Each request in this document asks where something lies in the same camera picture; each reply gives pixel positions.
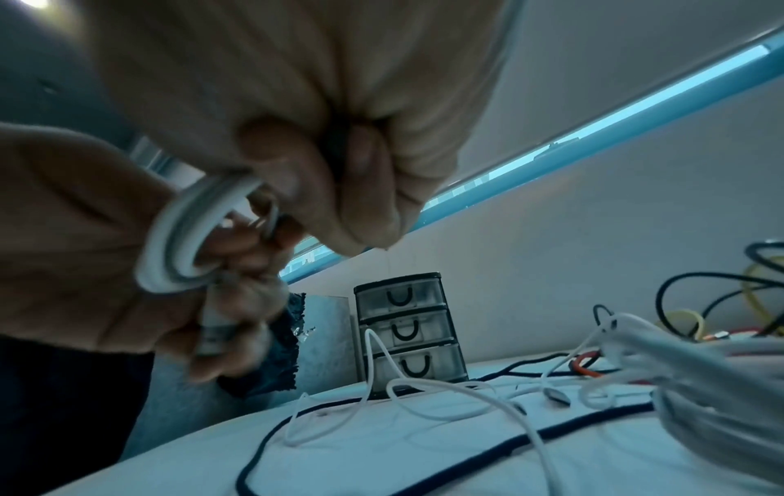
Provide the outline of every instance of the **small storage drawer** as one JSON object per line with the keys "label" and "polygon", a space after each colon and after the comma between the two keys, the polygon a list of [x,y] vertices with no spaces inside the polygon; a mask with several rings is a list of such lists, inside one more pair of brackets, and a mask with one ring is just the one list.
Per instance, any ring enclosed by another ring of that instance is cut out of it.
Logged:
{"label": "small storage drawer", "polygon": [[[359,335],[365,335],[365,329],[371,328],[378,334],[381,342],[390,353],[410,348],[448,341],[455,337],[452,319],[446,307],[429,311],[404,311],[378,319],[366,320],[359,325]],[[362,342],[362,352],[365,350],[365,341]],[[373,353],[380,350],[373,342]]]}
{"label": "small storage drawer", "polygon": [[[402,351],[392,355],[392,360],[410,378],[456,381],[467,376],[466,364],[457,344]],[[373,392],[383,391],[386,383],[397,378],[398,374],[385,356],[375,358],[373,364],[376,369]]]}
{"label": "small storage drawer", "polygon": [[407,275],[354,288],[357,316],[362,322],[414,308],[446,303],[441,289],[441,274]]}

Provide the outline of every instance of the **black handle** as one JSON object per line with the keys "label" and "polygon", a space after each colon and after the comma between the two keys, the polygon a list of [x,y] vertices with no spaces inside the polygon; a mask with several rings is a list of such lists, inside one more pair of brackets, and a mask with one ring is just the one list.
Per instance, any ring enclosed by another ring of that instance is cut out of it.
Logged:
{"label": "black handle", "polygon": [[412,372],[406,363],[406,359],[400,360],[400,365],[403,367],[403,371],[406,373],[406,375],[410,378],[423,378],[430,371],[430,355],[425,355],[425,367],[423,367],[419,372]]}
{"label": "black handle", "polygon": [[406,293],[406,299],[402,302],[398,302],[392,296],[391,291],[386,292],[386,299],[390,301],[391,304],[395,306],[406,306],[407,304],[411,303],[411,299],[414,298],[414,290],[411,289],[411,286],[408,286],[408,293]]}
{"label": "black handle", "polygon": [[419,333],[419,320],[414,320],[414,332],[404,336],[398,333],[398,326],[392,324],[392,334],[400,341],[411,341],[413,338],[417,337],[416,335]]}

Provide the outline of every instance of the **translucent drawer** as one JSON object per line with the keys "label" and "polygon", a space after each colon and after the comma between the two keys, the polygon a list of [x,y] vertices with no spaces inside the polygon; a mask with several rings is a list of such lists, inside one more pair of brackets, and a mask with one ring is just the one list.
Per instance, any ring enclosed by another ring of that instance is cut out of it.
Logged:
{"label": "translucent drawer", "polygon": [[[389,318],[371,319],[365,324],[360,324],[359,335],[365,335],[365,329],[371,328],[378,334],[381,342],[390,353],[404,350],[411,346],[437,344],[455,337],[452,320],[446,309],[418,312],[405,311]],[[365,340],[362,342],[362,352],[365,350]],[[373,342],[372,353],[378,353],[376,343]]]}
{"label": "translucent drawer", "polygon": [[[466,377],[466,364],[460,346],[450,344],[432,346],[414,351],[403,351],[392,355],[398,368],[410,378],[436,379],[439,381],[455,381]],[[376,369],[376,378],[373,381],[373,391],[383,391],[386,383],[398,375],[385,356],[373,360]]]}
{"label": "translucent drawer", "polygon": [[446,303],[441,289],[441,275],[407,275],[354,288],[357,315],[361,321],[415,308]]}

